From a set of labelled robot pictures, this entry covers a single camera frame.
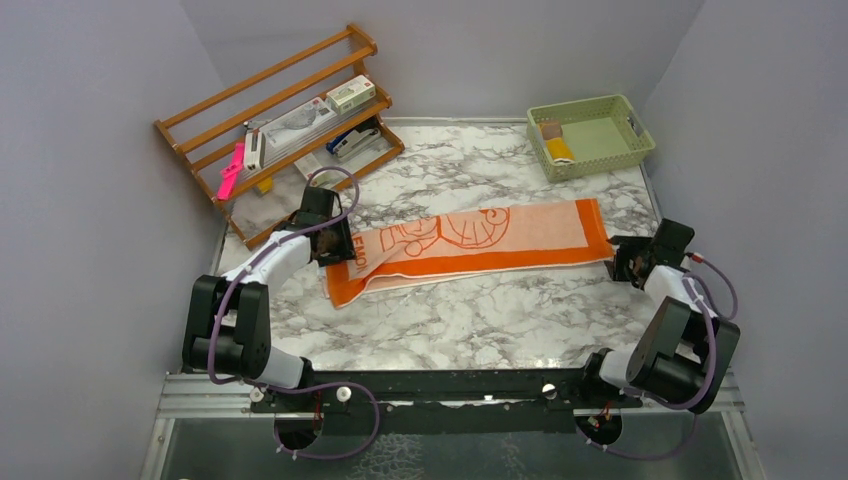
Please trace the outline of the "orange white towel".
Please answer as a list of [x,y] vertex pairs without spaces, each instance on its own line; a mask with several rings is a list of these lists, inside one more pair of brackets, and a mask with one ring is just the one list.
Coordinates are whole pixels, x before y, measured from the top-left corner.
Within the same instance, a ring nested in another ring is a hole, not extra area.
[[594,198],[443,214],[358,232],[353,246],[354,259],[324,273],[336,308],[369,292],[613,256]]

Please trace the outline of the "brown yellow bear towel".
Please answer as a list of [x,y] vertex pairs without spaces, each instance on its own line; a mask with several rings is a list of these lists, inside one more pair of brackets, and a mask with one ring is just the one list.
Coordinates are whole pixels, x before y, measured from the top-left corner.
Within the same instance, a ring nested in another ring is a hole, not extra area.
[[575,161],[575,155],[565,141],[560,123],[544,121],[540,122],[537,128],[554,164],[571,164]]

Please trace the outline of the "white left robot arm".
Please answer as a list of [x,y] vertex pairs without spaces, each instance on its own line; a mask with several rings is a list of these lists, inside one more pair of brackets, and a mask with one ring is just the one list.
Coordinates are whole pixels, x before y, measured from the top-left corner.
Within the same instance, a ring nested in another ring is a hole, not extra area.
[[184,365],[205,370],[217,384],[243,380],[276,387],[290,410],[309,406],[311,363],[273,346],[270,300],[311,263],[326,267],[355,258],[347,214],[337,192],[308,187],[299,209],[246,261],[222,276],[200,276],[189,302]]

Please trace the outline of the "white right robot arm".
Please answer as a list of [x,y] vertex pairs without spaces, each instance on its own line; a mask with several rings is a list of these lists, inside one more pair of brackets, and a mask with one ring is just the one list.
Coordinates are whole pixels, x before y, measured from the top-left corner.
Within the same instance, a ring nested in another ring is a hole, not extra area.
[[693,228],[664,219],[653,236],[609,239],[615,255],[610,278],[646,293],[655,313],[631,350],[603,348],[590,355],[577,380],[579,398],[600,407],[626,394],[672,409],[706,412],[714,402],[740,339],[733,313],[715,307],[703,279],[684,262],[707,265],[689,251]]

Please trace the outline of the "white box on lower shelf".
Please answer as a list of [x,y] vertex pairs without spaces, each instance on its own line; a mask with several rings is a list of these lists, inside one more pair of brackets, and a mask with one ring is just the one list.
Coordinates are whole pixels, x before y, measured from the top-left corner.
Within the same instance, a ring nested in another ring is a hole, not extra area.
[[323,165],[313,153],[308,153],[294,162],[296,169],[304,176],[309,186],[321,187],[332,180],[330,171],[322,171]]

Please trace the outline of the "small yellow block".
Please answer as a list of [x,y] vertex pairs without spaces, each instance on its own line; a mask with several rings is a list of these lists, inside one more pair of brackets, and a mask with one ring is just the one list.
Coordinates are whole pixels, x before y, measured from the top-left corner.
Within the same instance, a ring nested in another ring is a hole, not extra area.
[[272,178],[265,178],[254,186],[254,190],[258,195],[264,196],[273,189],[273,186],[274,180]]

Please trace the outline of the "blue white stapler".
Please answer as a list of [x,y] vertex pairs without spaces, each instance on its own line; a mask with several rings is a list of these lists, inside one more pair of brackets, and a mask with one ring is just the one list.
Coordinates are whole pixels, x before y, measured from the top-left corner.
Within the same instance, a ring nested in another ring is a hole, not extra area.
[[378,128],[357,127],[325,145],[327,152],[341,160],[358,153],[381,137]]

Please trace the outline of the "wooden shelf rack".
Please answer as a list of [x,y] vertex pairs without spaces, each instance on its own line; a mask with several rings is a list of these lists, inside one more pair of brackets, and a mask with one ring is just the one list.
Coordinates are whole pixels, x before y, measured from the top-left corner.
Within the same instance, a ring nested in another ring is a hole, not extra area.
[[381,117],[392,99],[366,67],[377,52],[349,24],[154,127],[229,234],[254,249],[298,207],[318,167],[361,180],[404,151]]

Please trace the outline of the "large flat white box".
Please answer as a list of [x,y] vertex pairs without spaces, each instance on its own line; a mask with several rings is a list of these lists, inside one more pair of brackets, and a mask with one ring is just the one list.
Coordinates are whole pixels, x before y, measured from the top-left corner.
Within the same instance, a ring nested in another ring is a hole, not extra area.
[[322,98],[315,97],[263,125],[266,142],[274,148],[293,144],[337,116]]

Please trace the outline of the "pink marker pen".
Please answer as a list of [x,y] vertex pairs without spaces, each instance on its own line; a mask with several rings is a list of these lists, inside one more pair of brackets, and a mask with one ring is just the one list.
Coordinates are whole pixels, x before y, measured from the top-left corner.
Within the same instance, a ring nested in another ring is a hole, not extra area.
[[227,201],[231,198],[238,182],[238,177],[244,168],[244,156],[245,143],[238,142],[234,147],[230,163],[220,171],[221,183],[216,193],[218,200]]

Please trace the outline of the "white upright box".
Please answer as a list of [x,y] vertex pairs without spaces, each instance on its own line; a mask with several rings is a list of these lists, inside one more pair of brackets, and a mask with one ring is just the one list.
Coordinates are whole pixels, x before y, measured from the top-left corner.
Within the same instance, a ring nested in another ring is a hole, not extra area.
[[265,137],[259,128],[246,132],[243,166],[248,172],[257,172],[263,168]]

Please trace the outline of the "green plastic basket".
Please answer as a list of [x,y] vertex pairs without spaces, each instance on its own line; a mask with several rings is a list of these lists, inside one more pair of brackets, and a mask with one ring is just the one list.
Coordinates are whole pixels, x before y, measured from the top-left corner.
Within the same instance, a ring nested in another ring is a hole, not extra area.
[[[554,164],[537,128],[562,125],[575,155],[571,164]],[[527,135],[547,180],[559,183],[641,164],[656,143],[627,97],[620,94],[531,107]]]

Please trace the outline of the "small white box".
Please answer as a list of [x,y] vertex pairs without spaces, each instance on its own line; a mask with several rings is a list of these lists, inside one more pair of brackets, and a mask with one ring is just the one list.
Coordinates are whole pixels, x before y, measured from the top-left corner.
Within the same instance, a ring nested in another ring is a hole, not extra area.
[[365,75],[358,75],[328,91],[325,101],[339,115],[369,101],[376,95],[376,85]]

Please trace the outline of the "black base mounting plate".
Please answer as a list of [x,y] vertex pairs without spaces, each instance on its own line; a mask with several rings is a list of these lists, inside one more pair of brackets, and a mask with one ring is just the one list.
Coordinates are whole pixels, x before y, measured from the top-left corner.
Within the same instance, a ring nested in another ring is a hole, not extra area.
[[592,401],[579,395],[583,370],[318,371],[321,391],[253,395],[251,412],[300,432],[330,436],[379,434],[573,433],[576,417],[639,408],[623,396]]

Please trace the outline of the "aluminium rail frame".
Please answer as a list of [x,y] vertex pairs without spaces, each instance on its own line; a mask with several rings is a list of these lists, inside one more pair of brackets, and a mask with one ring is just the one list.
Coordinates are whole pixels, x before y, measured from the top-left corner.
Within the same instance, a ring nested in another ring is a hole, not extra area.
[[693,417],[577,369],[324,371],[309,397],[166,378],[145,479],[762,479],[735,379]]

